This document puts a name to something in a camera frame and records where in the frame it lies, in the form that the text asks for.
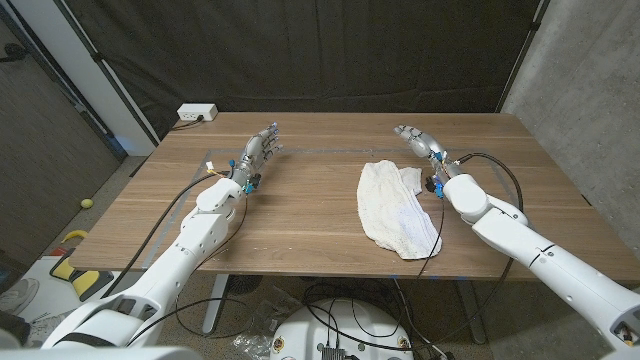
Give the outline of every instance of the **power strip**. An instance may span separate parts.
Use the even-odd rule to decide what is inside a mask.
[[[213,121],[218,115],[216,104],[182,104],[178,109],[180,120],[195,121],[200,115],[204,121]]]

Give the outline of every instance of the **table top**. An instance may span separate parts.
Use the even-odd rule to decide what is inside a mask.
[[[423,168],[423,181],[433,173],[394,134],[394,126],[407,124],[433,135],[453,158],[483,151],[500,159],[518,178],[525,213],[541,235],[614,280],[640,280],[640,262],[520,121],[508,114],[220,113],[213,122],[169,133],[78,246],[71,264],[80,269],[123,269],[174,196],[206,174],[205,161],[225,170],[249,137],[274,121],[284,151],[269,161],[260,189],[249,195],[244,225],[201,270],[415,277],[424,261],[402,260],[367,238],[356,199],[367,162],[387,159],[398,168]],[[514,200],[509,178],[490,162],[473,159],[463,169],[487,193]],[[173,242],[197,194],[213,181],[195,186],[176,204],[134,269],[148,267]],[[431,193],[418,199],[438,227],[441,201]],[[244,204],[239,204],[229,234],[238,227],[243,211]],[[507,257],[480,240],[449,202],[444,216],[442,251],[430,260],[423,276],[498,278]],[[535,276],[514,264],[509,279]]]

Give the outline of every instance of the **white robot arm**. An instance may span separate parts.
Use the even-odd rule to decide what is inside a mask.
[[[427,157],[444,196],[489,246],[531,270],[582,315],[616,352],[634,351],[640,335],[640,295],[530,229],[524,214],[487,195],[431,136],[410,126],[394,129],[419,157]]]
[[[87,303],[49,336],[42,348],[82,349],[96,346],[141,347],[155,344],[162,322],[131,340],[168,313],[169,307],[198,264],[224,242],[233,205],[260,183],[260,171],[276,146],[274,123],[253,136],[226,178],[204,190],[196,207],[184,218],[180,235],[130,288]]]

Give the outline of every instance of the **plastic bag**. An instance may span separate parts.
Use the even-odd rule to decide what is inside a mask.
[[[302,307],[295,298],[273,286],[253,313],[253,325],[238,335],[231,345],[251,360],[268,360],[273,335],[280,324]]]

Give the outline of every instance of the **dark backdrop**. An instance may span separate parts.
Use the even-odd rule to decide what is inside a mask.
[[[538,1],[67,0],[160,137],[220,111],[493,112]]]

